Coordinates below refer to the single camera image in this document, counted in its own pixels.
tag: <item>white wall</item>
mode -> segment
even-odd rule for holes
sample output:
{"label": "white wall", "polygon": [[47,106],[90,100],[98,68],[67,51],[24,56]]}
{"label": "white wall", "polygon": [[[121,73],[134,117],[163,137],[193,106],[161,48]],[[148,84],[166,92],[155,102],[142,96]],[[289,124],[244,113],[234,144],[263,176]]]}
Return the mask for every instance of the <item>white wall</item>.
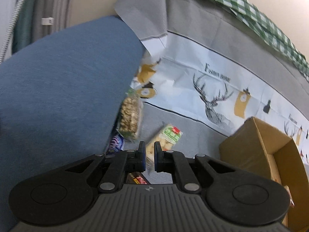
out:
{"label": "white wall", "polygon": [[268,16],[309,61],[309,0],[248,0]]}

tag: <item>cardboard box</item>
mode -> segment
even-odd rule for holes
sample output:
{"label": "cardboard box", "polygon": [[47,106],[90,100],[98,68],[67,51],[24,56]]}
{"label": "cardboard box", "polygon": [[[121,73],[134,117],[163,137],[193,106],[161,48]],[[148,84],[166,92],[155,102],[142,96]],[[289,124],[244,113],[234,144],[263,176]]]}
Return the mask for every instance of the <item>cardboard box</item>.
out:
{"label": "cardboard box", "polygon": [[220,144],[221,160],[288,186],[295,204],[282,222],[292,231],[309,229],[309,182],[294,140],[249,118]]}

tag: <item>green checkered cloth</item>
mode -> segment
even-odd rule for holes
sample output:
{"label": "green checkered cloth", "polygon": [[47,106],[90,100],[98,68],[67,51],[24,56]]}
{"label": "green checkered cloth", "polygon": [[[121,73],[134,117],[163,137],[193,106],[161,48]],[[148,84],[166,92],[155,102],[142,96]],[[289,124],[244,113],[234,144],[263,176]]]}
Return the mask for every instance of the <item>green checkered cloth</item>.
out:
{"label": "green checkered cloth", "polygon": [[215,0],[229,7],[236,17],[254,30],[269,46],[282,53],[303,74],[309,82],[309,65],[291,40],[264,13],[247,0]]}

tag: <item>blue fabric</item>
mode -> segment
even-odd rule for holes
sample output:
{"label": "blue fabric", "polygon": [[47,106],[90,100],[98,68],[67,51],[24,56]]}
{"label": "blue fabric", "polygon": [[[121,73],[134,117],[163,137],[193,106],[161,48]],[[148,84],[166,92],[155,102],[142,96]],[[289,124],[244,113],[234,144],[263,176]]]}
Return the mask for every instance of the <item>blue fabric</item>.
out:
{"label": "blue fabric", "polygon": [[144,49],[105,17],[47,36],[0,65],[0,232],[18,182],[101,153]]}

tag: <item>candy wrapper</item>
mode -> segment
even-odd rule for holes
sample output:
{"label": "candy wrapper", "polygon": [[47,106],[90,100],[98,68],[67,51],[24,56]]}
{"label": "candy wrapper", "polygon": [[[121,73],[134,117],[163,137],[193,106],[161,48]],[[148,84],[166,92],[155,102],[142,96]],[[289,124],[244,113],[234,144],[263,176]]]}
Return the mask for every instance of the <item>candy wrapper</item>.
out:
{"label": "candy wrapper", "polygon": [[127,184],[144,184],[148,185],[150,182],[140,172],[128,173]]}
{"label": "candy wrapper", "polygon": [[154,165],[154,143],[160,142],[163,151],[171,150],[178,142],[182,132],[175,126],[168,124],[146,146],[147,167],[152,168]]}
{"label": "candy wrapper", "polygon": [[125,145],[124,138],[119,133],[116,133],[109,142],[109,147],[107,149],[106,155],[111,155],[119,151],[122,151],[124,145]]}
{"label": "candy wrapper", "polygon": [[120,108],[117,131],[126,140],[138,138],[142,122],[143,103],[135,90],[130,89]]}

